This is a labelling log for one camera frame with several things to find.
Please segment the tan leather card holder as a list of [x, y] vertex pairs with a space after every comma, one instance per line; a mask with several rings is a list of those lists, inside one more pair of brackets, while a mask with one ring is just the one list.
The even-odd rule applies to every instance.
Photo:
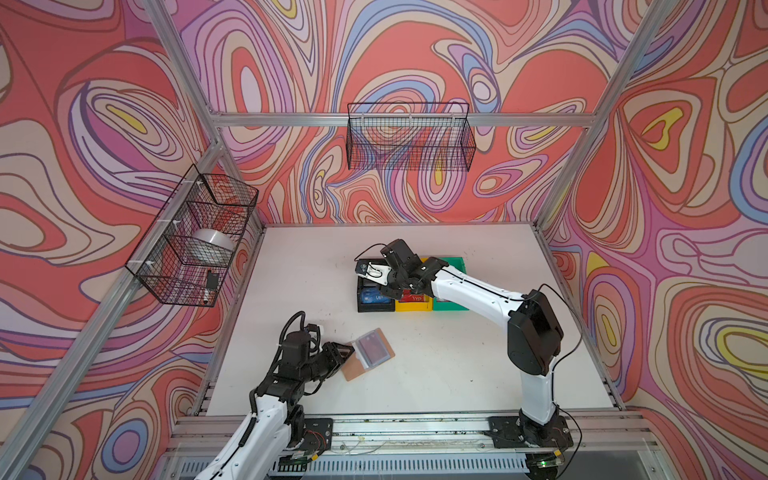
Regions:
[[384, 332], [377, 328], [349, 343], [354, 353], [345, 361], [341, 373], [347, 382], [395, 358], [396, 354]]

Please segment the blue VIP credit card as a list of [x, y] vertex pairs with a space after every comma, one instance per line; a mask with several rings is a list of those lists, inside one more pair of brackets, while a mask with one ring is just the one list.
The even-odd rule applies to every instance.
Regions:
[[360, 302], [363, 305], [385, 305], [391, 299], [381, 294], [377, 288], [364, 288], [360, 293]]

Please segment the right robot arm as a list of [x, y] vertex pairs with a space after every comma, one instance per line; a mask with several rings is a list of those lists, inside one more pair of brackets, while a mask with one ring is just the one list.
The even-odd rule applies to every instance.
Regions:
[[545, 294], [519, 293], [493, 286], [449, 262], [421, 259], [402, 239], [380, 250], [379, 262], [358, 259], [355, 272], [394, 300], [405, 293], [458, 304], [499, 326], [507, 357], [520, 372], [522, 403], [515, 423], [517, 442], [565, 450], [574, 445], [567, 421], [554, 400], [553, 360], [561, 353], [563, 329]]

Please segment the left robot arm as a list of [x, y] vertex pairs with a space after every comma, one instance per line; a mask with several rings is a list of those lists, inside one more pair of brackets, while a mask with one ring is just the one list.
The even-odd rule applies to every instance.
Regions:
[[306, 419], [301, 400], [319, 392], [354, 356], [351, 345], [323, 342], [319, 325], [294, 313], [282, 327], [263, 380], [248, 393], [249, 411], [198, 479], [265, 479], [273, 467], [305, 467], [329, 450], [333, 422]]

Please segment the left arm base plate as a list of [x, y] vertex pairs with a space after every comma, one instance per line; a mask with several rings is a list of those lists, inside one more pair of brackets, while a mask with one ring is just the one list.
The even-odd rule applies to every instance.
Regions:
[[304, 419], [302, 425], [293, 421], [289, 426], [288, 451], [320, 454], [332, 447], [334, 420], [330, 417]]

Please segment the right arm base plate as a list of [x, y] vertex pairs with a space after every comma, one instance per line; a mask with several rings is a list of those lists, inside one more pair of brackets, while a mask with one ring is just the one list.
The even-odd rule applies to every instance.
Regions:
[[541, 425], [525, 415], [492, 416], [488, 418], [488, 429], [483, 434], [489, 437], [495, 448], [534, 448], [567, 450], [574, 446], [573, 437], [562, 415], [555, 414]]

